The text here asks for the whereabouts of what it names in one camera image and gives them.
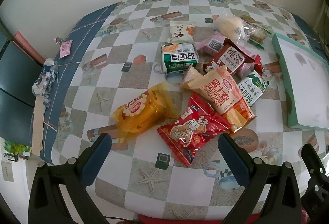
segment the checkered tablecloth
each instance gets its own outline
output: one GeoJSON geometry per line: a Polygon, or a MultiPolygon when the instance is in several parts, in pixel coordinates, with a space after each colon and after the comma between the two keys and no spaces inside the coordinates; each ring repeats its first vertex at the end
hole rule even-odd
{"type": "MultiPolygon", "coordinates": [[[[169,37],[169,20],[161,15],[178,12],[173,20],[195,21],[195,42],[213,33],[214,15],[226,13],[251,17],[273,32],[309,47],[288,11],[257,0],[126,0],[114,7],[87,50],[84,52],[85,49],[77,46],[71,52],[72,61],[65,64],[65,69],[72,65],[78,68],[68,82],[66,96],[63,94],[65,100],[58,126],[50,123],[54,121],[52,107],[49,122],[45,121],[45,128],[50,130],[47,132],[57,132],[51,151],[55,165],[78,157],[90,146],[93,137],[90,134],[114,124],[109,117],[111,113],[165,80],[163,74],[153,71],[155,63],[161,61],[161,46],[169,37]],[[74,61],[76,54],[84,54],[81,62],[74,61]]],[[[329,133],[287,126],[285,89],[271,37],[265,39],[264,51],[245,41],[239,45],[259,54],[270,72],[270,87],[252,106],[257,118],[247,126],[258,138],[257,150],[250,154],[278,165],[291,162],[303,192],[309,175],[298,152],[305,143],[312,143],[327,162],[325,145],[329,133]]],[[[201,54],[200,58],[202,61],[206,57],[201,54]]],[[[59,87],[55,95],[60,96],[61,91],[59,87]]],[[[176,86],[171,91],[175,103],[184,111],[190,93],[181,92],[176,86]]],[[[114,144],[115,150],[108,155],[93,184],[96,194],[115,205],[156,218],[222,219],[236,203],[243,187],[232,184],[231,172],[223,160],[218,178],[205,175],[205,165],[220,156],[217,140],[201,148],[189,168],[171,158],[167,170],[161,170],[154,167],[158,153],[171,155],[171,150],[156,129],[157,126],[130,141],[125,148],[114,144]]],[[[266,186],[255,211],[262,207],[268,190],[266,186]]]]}

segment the metal bolt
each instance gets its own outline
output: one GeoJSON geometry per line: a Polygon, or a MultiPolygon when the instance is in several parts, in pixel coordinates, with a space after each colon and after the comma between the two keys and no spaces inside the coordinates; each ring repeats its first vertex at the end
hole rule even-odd
{"type": "Polygon", "coordinates": [[[262,160],[261,158],[256,157],[256,158],[254,159],[254,162],[255,162],[256,164],[260,165],[260,164],[263,162],[263,160],[262,160]]]}
{"type": "Polygon", "coordinates": [[[69,165],[73,165],[73,164],[75,164],[76,161],[77,161],[77,158],[72,157],[72,158],[70,158],[70,159],[67,160],[67,163],[69,165]]]}
{"type": "Polygon", "coordinates": [[[289,162],[285,162],[285,167],[286,167],[286,168],[291,168],[291,163],[289,163],[289,162]]]}
{"type": "Polygon", "coordinates": [[[38,162],[38,167],[39,168],[42,168],[44,165],[45,165],[45,162],[44,161],[38,162]]]}

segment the floor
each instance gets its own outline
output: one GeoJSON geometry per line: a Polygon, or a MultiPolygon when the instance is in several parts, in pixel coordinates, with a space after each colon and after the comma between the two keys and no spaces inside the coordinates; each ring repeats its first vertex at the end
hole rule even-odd
{"type": "MultiPolygon", "coordinates": [[[[3,156],[3,152],[3,147],[0,147],[1,156],[3,156]]],[[[7,162],[7,159],[2,157],[1,161],[7,162]]],[[[22,224],[28,224],[28,205],[30,192],[39,161],[40,158],[38,156],[31,155],[28,161],[19,159],[18,163],[10,162],[13,171],[14,182],[4,181],[3,171],[0,169],[0,192],[12,212],[22,224]]],[[[73,220],[79,224],[83,224],[70,199],[70,196],[68,195],[66,187],[64,185],[60,185],[60,190],[63,194],[65,203],[69,212],[71,213],[73,220]]],[[[120,208],[99,198],[94,191],[94,186],[89,186],[86,188],[86,190],[103,215],[120,217],[129,220],[134,217],[135,213],[120,208]]],[[[119,220],[108,221],[111,224],[119,222],[119,220]]]]}

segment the brown snack package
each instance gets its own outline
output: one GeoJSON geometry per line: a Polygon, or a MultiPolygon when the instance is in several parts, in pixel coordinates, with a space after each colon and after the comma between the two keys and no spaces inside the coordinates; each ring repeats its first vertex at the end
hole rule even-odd
{"type": "Polygon", "coordinates": [[[188,87],[212,102],[215,110],[232,124],[233,133],[256,117],[225,65],[196,78],[188,87]]]}
{"type": "Polygon", "coordinates": [[[191,64],[189,66],[188,70],[186,71],[186,75],[185,75],[184,79],[182,80],[180,87],[190,89],[188,83],[192,82],[194,79],[201,77],[201,76],[202,76],[202,74],[199,73],[196,69],[194,69],[193,65],[191,64]]]}
{"type": "Polygon", "coordinates": [[[253,63],[254,60],[246,55],[235,43],[225,38],[222,49],[211,61],[203,64],[203,71],[208,73],[211,70],[226,65],[228,72],[233,75],[244,63],[253,63]]]}

